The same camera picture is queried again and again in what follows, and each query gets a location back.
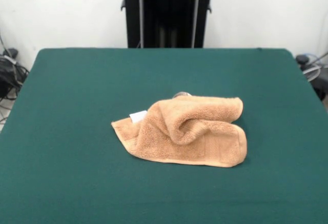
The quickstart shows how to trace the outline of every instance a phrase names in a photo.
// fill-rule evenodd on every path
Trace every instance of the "black metal frame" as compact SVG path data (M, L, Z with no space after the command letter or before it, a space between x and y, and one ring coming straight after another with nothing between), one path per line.
M203 47L210 0L143 0L142 2L140 8L139 0L125 0L129 48ZM140 25L144 25L142 35Z

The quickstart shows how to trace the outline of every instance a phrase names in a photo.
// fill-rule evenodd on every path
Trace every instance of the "towel fold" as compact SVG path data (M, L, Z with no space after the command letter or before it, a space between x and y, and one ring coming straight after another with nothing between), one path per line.
M132 155L158 162L233 167L244 161L247 140L231 124L242 113L239 98L178 96L150 107L145 118L112 123Z

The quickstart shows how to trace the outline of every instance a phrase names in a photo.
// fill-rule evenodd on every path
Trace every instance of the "crumpled towel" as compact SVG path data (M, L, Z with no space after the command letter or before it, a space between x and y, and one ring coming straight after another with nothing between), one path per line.
M239 98L178 96L150 107L145 118L112 123L125 149L157 162L233 167L244 161L247 140L231 124L241 116Z

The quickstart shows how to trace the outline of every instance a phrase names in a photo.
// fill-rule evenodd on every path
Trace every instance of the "green tablecloth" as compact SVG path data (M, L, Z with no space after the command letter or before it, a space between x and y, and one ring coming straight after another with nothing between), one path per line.
M179 91L244 101L243 164L125 151L110 123ZM43 50L0 136L0 223L328 223L327 125L285 50Z

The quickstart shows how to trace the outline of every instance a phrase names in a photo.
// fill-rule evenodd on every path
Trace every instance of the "white tag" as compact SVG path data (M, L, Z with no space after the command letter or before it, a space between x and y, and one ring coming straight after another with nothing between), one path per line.
M138 123L139 121L143 120L146 115L147 111L144 110L138 113L130 114L130 117L132 119L132 123Z

